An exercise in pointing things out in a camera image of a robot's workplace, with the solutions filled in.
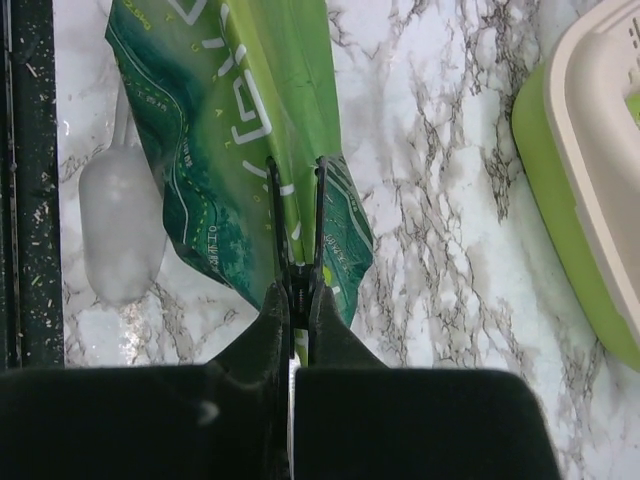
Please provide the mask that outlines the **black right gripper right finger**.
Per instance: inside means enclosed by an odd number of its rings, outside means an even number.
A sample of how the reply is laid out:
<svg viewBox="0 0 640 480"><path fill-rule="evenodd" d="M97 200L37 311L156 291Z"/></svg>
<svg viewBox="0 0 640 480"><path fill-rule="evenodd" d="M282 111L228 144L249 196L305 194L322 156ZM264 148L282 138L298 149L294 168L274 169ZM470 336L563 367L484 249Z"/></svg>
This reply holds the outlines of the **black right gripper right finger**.
<svg viewBox="0 0 640 480"><path fill-rule="evenodd" d="M555 479L540 405L518 376L390 368L344 324L315 265L297 297L308 365L295 376L298 479Z"/></svg>

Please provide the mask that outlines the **clear plastic litter scoop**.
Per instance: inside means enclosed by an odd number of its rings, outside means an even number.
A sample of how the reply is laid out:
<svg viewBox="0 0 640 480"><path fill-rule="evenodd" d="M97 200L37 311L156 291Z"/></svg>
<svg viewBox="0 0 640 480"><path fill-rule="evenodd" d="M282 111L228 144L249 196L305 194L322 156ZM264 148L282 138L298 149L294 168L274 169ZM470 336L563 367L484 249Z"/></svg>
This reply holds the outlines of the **clear plastic litter scoop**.
<svg viewBox="0 0 640 480"><path fill-rule="evenodd" d="M85 165L78 184L87 279L99 299L113 306L146 294L167 238L161 195L143 149L127 140L128 121L120 86L111 143Z"/></svg>

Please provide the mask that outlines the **green cat litter bag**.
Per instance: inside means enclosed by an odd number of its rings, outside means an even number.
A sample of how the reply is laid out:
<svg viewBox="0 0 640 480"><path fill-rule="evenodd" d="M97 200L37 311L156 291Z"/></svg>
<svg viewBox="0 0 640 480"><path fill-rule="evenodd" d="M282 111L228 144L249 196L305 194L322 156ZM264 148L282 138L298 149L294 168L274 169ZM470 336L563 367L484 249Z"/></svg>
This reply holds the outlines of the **green cat litter bag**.
<svg viewBox="0 0 640 480"><path fill-rule="evenodd" d="M105 36L177 255L260 306L275 276L267 160L301 265L314 256L325 158L324 275L351 322L373 240L341 152L325 3L116 1Z"/></svg>

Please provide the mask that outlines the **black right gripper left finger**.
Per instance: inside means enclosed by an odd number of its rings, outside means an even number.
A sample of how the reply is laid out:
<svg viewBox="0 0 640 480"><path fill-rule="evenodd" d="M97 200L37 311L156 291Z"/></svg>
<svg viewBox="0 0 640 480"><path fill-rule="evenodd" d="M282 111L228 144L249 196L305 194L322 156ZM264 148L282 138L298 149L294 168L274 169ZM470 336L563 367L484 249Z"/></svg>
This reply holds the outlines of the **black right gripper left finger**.
<svg viewBox="0 0 640 480"><path fill-rule="evenodd" d="M288 327L276 282L207 363L3 374L2 477L276 477L287 465Z"/></svg>

